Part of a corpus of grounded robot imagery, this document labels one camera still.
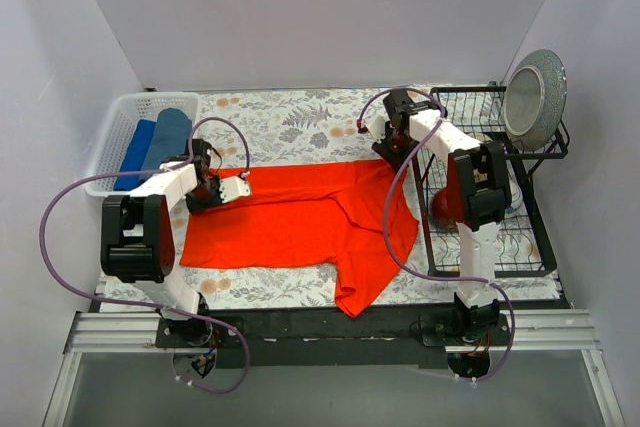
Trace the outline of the orange t shirt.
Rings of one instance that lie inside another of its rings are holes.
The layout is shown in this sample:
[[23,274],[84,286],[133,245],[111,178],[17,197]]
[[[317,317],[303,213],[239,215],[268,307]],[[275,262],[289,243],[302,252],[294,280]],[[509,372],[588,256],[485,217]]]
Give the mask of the orange t shirt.
[[193,215],[185,267],[296,268],[330,263],[335,303],[351,318],[383,292],[406,262],[419,222],[383,160],[257,167],[252,195]]

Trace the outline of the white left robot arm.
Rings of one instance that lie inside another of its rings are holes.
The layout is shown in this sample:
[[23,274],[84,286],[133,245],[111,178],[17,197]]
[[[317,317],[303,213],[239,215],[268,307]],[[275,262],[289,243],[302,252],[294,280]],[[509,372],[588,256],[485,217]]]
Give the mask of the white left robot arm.
[[220,176],[210,171],[217,154],[210,143],[192,141],[194,157],[182,173],[163,173],[142,185],[135,197],[111,195],[102,203],[102,270],[123,283],[132,284],[155,305],[169,333],[193,347],[212,337],[213,324],[203,316],[208,305],[202,294],[191,288],[173,270],[176,250],[170,211],[181,199],[191,214],[220,206]]

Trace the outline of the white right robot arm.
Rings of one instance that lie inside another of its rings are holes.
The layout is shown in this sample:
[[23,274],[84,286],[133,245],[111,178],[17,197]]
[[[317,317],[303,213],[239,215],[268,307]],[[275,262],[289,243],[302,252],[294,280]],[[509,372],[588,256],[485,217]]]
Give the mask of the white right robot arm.
[[386,195],[393,198],[408,165],[428,149],[446,165],[444,194],[450,218],[459,236],[459,274],[453,278],[452,314],[447,334],[464,344],[475,344],[497,326],[506,295],[495,282],[496,241],[511,204],[508,169],[503,148],[481,142],[451,123],[445,107],[431,94],[414,102],[413,88],[378,93],[385,115],[366,123],[362,133],[374,140],[373,150],[394,170]]

